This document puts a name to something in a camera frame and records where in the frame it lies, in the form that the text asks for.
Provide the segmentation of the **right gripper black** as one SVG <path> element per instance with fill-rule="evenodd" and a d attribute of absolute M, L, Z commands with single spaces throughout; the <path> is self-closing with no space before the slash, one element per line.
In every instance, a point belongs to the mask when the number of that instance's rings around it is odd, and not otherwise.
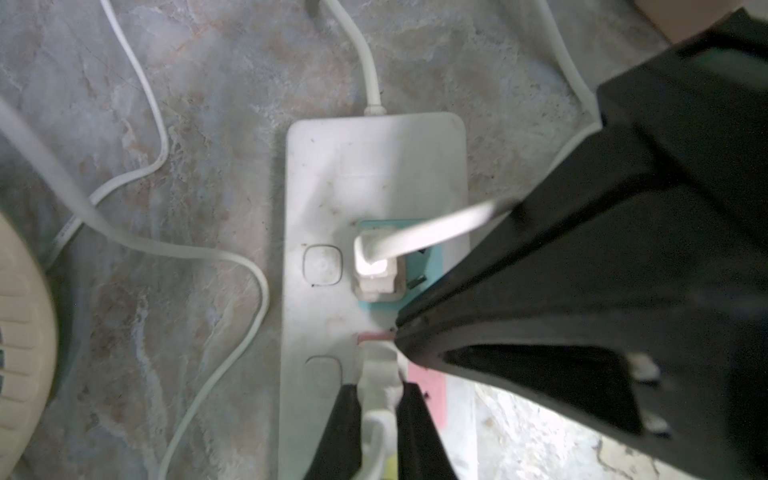
<path fill-rule="evenodd" d="M 404 307 L 414 363 L 691 475 L 767 475 L 767 24 L 603 83 L 602 127 Z"/>

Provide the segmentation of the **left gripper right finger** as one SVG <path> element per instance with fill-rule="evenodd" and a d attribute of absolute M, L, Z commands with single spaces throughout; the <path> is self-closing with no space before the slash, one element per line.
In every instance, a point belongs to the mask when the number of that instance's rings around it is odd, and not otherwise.
<path fill-rule="evenodd" d="M 404 384 L 396 418 L 398 479 L 457 480 L 422 391 L 416 383 Z"/>

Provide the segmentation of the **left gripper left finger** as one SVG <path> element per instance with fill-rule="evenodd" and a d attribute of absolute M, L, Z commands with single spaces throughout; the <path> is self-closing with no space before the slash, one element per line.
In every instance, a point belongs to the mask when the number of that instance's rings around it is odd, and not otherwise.
<path fill-rule="evenodd" d="M 361 407 L 357 386 L 343 385 L 334 402 L 305 480 L 349 480 L 361 466 Z"/>

